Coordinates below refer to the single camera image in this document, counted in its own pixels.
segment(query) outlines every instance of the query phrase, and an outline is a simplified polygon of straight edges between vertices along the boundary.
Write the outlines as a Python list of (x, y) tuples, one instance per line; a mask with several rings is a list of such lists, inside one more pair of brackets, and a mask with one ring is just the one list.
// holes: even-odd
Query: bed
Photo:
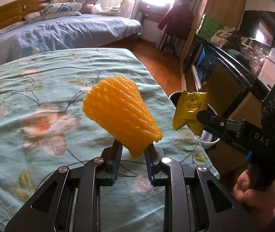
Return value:
[[(172, 130), (174, 105), (130, 51), (35, 54), (0, 66), (0, 231), (59, 166), (81, 166), (112, 144), (81, 106), (91, 85), (114, 75), (138, 85), (164, 134), (155, 146), (182, 165), (203, 164), (219, 177), (193, 133)], [(102, 231), (162, 231), (164, 188), (150, 185), (143, 155), (131, 159), (124, 148), (121, 164), (116, 184), (101, 190)]]
[[(0, 7), (0, 29), (23, 21), (25, 15), (39, 11), (50, 0), (18, 0)], [(115, 41), (126, 41), (132, 47), (133, 38), (142, 33), (142, 26), (134, 18), (140, 0), (75, 0), (97, 4), (107, 9), (121, 4), (117, 16), (67, 16), (51, 20), (43, 18), (24, 22), (24, 25), (0, 34), (0, 65), (33, 54), (74, 48), (102, 47)], [(117, 42), (113, 47), (124, 46)]]

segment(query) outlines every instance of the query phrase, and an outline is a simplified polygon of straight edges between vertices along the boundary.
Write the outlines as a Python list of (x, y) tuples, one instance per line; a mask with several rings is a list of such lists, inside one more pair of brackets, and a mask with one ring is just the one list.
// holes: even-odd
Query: floral bedsheet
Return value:
[[(133, 79), (163, 139), (156, 143), (183, 165), (206, 165), (216, 176), (188, 128), (172, 130), (175, 107), (145, 66), (124, 49), (46, 52), (0, 66), (0, 230), (62, 165), (82, 166), (113, 138), (81, 110), (85, 92), (114, 75)], [(103, 231), (162, 231), (164, 188), (153, 188), (145, 158), (123, 149), (119, 177), (101, 190)]]

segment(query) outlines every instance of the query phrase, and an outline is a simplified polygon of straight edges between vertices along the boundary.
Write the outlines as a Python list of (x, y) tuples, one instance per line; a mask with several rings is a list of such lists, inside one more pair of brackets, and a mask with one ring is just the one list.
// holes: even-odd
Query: red jacket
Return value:
[(187, 39), (191, 31), (191, 25), (194, 20), (189, 6), (185, 3), (176, 5), (170, 9), (158, 24), (159, 29), (163, 29), (167, 24), (165, 33), (178, 38)]

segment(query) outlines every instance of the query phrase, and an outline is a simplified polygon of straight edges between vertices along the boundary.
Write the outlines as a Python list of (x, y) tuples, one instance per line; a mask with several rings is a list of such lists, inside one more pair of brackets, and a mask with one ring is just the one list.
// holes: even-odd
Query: monitor screen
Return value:
[(272, 47), (275, 42), (275, 12), (246, 10), (239, 31), (243, 37)]

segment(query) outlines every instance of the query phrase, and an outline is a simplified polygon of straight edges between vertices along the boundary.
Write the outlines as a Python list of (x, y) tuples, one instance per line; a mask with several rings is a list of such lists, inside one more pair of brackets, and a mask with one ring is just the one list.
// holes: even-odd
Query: striped curtain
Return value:
[[(178, 4), (179, 4), (179, 0), (175, 0), (173, 6), (178, 5)], [(197, 11), (199, 4), (200, 4), (200, 0), (192, 0), (192, 2), (190, 3), (190, 9), (194, 16), (195, 16), (195, 13)], [(183, 47), (185, 46), (186, 40), (177, 38), (175, 36), (173, 37), (173, 39), (171, 39), (172, 37), (165, 34), (164, 30), (165, 29), (162, 30), (162, 34), (160, 35), (159, 41), (157, 42), (157, 45), (156, 45), (156, 48), (163, 50), (165, 52), (172, 53), (172, 50), (170, 48), (168, 48), (168, 47), (163, 48), (163, 46), (166, 43), (172, 41), (172, 44), (175, 47), (175, 53), (176, 53), (177, 57), (179, 57)]]

